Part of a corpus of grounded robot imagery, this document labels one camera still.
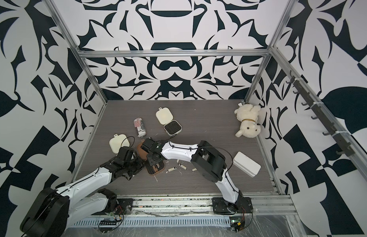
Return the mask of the brown nail kit case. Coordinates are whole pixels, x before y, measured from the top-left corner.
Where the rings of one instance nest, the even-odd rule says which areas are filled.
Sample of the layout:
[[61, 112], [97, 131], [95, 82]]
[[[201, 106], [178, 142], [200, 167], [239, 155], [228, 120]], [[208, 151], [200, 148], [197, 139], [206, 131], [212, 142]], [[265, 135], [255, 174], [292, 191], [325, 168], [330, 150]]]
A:
[[138, 153], [139, 157], [141, 158], [141, 160], [143, 161], [144, 167], [146, 168], [148, 174], [151, 175], [151, 176], [155, 176], [155, 175], [161, 173], [165, 169], [165, 163], [164, 162], [159, 162], [158, 164], [153, 165], [153, 166], [151, 166], [149, 164], [149, 161], [147, 159], [148, 152], [146, 152], [142, 149], [142, 145], [143, 145], [144, 141], [145, 141], [144, 139], [141, 140], [141, 142], [137, 145], [137, 153]]

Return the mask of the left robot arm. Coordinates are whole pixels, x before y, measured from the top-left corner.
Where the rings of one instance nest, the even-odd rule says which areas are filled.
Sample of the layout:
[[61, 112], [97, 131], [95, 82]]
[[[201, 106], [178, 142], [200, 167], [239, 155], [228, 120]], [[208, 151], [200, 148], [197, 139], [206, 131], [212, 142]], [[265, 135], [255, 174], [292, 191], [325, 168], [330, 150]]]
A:
[[117, 211], [117, 195], [105, 186], [120, 177], [130, 180], [143, 167], [134, 149], [120, 148], [115, 157], [85, 177], [57, 189], [43, 189], [20, 230], [27, 237], [59, 237], [67, 228], [92, 214]]

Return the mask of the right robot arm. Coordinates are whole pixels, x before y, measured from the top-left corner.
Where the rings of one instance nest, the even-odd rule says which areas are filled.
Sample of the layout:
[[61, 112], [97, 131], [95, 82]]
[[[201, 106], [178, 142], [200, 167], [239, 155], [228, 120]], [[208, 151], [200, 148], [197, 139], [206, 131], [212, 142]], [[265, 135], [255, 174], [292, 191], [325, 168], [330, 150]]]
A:
[[190, 162], [207, 180], [216, 184], [224, 201], [239, 210], [250, 206], [250, 202], [234, 185], [226, 164], [225, 156], [207, 141], [199, 144], [176, 144], [170, 140], [155, 141], [146, 139], [141, 149], [147, 153], [147, 161], [151, 166], [164, 160], [181, 160]]

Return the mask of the cream nail kit case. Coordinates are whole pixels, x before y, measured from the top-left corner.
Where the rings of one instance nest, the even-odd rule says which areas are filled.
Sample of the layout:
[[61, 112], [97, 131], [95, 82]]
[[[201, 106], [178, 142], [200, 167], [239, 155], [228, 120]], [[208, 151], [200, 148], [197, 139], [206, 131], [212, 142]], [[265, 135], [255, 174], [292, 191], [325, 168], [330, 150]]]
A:
[[115, 134], [109, 141], [110, 148], [114, 154], [118, 154], [121, 147], [129, 147], [130, 142], [125, 134]]
[[169, 108], [159, 108], [155, 115], [169, 136], [175, 136], [182, 131], [182, 126], [174, 120]]

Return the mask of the small cream clipper left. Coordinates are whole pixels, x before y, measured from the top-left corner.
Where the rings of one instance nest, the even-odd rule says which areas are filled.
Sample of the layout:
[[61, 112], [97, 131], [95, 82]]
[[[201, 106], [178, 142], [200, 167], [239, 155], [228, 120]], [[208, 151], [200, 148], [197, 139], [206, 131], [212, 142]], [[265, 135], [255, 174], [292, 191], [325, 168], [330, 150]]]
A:
[[166, 173], [169, 173], [169, 172], [175, 171], [175, 170], [177, 170], [177, 169], [178, 169], [177, 167], [170, 168], [170, 169], [168, 169], [168, 170], [167, 170], [167, 172], [166, 172]]

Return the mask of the cream nail kit case centre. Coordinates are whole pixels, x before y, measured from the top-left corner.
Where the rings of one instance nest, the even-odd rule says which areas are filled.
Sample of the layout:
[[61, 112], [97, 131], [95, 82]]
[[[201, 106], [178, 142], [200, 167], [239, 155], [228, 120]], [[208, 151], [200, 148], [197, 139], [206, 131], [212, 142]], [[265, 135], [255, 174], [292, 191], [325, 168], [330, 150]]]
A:
[[175, 136], [182, 131], [182, 126], [174, 120], [169, 108], [159, 108], [155, 115], [169, 136]]

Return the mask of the crushed flag print can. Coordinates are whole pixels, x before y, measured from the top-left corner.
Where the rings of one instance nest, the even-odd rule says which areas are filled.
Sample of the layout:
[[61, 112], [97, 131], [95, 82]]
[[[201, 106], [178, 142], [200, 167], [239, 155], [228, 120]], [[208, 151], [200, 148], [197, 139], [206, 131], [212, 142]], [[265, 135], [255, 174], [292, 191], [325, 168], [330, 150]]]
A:
[[147, 132], [146, 132], [144, 122], [143, 122], [142, 118], [134, 119], [133, 123], [134, 123], [134, 127], [136, 129], [138, 137], [141, 138], [141, 137], [144, 137], [144, 136], [147, 135]]

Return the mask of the left circuit board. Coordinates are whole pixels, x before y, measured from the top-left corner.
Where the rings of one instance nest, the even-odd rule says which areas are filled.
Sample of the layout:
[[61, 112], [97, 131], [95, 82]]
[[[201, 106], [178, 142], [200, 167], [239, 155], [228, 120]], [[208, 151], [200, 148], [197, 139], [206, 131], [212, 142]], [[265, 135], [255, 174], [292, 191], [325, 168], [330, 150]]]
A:
[[98, 230], [100, 232], [107, 232], [115, 229], [118, 226], [118, 224], [119, 223], [116, 220], [109, 220], [109, 219], [101, 220], [98, 224]]

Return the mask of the circuit board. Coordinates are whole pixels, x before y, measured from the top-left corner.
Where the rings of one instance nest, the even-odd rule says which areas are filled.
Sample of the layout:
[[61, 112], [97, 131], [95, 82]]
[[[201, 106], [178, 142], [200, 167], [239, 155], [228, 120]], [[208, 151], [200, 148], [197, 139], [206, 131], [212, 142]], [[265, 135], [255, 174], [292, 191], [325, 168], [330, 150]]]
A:
[[98, 230], [100, 232], [107, 232], [115, 229], [118, 226], [118, 224], [119, 223], [116, 220], [109, 220], [109, 219], [101, 220], [98, 224]]
[[232, 216], [230, 220], [230, 229], [234, 232], [240, 232], [245, 227], [245, 218], [242, 216]]

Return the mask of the white box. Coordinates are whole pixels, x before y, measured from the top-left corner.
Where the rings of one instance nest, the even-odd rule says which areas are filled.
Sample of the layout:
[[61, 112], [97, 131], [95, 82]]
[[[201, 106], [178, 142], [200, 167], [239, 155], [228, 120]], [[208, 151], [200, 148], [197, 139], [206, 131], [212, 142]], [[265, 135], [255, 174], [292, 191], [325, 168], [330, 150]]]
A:
[[246, 156], [242, 152], [238, 152], [233, 158], [233, 164], [241, 171], [254, 178], [260, 171], [261, 165]]

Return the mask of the white teddy bear plush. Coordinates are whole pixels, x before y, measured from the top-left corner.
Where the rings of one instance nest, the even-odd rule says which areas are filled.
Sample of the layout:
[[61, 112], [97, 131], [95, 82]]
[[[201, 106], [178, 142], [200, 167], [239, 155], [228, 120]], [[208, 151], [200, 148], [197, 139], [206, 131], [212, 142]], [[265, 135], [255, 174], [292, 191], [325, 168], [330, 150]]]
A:
[[237, 120], [241, 122], [236, 137], [255, 138], [260, 134], [261, 127], [257, 123], [260, 110], [260, 105], [244, 104], [234, 111]]

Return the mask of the right circuit board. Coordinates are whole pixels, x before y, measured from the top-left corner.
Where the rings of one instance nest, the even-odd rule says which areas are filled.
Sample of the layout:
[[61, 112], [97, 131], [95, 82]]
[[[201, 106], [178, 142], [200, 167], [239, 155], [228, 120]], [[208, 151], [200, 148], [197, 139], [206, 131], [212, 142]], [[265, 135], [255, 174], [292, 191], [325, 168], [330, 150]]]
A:
[[230, 220], [230, 229], [234, 232], [240, 232], [245, 227], [245, 218], [242, 216], [232, 216]]

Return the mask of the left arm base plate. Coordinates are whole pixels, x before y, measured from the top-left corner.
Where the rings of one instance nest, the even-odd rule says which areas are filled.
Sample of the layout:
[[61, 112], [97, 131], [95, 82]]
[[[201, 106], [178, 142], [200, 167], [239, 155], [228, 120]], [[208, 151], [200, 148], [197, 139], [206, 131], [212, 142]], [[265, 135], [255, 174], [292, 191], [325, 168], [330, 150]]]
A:
[[125, 215], [132, 211], [133, 198], [117, 198], [110, 205], [110, 210], [114, 215]]

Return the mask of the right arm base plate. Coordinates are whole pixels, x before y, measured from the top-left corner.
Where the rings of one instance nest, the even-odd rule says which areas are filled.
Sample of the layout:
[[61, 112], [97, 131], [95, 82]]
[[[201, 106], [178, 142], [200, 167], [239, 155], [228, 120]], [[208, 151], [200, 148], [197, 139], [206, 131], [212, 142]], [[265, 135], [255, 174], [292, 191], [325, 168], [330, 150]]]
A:
[[212, 198], [213, 212], [218, 215], [252, 214], [253, 206], [249, 197], [241, 197], [236, 203], [225, 201], [221, 197]]

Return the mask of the wall hook rail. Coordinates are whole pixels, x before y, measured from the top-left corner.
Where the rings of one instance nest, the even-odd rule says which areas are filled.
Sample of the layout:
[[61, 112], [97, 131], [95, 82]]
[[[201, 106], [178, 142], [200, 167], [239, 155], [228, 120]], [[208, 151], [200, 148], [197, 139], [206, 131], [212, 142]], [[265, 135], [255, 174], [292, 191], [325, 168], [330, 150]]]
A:
[[296, 91], [294, 94], [299, 94], [305, 100], [302, 103], [303, 106], [308, 107], [315, 114], [311, 117], [313, 120], [319, 120], [321, 124], [326, 129], [326, 132], [322, 134], [324, 136], [331, 136], [339, 149], [336, 151], [338, 155], [346, 155], [351, 157], [356, 154], [352, 148], [351, 142], [346, 139], [346, 131], [344, 131], [340, 126], [336, 125], [336, 121], [331, 115], [330, 111], [327, 109], [325, 104], [320, 101], [317, 95], [314, 94], [312, 89], [307, 85], [303, 78], [296, 78], [292, 71], [290, 71], [290, 80], [286, 82], [287, 84], [292, 84]]

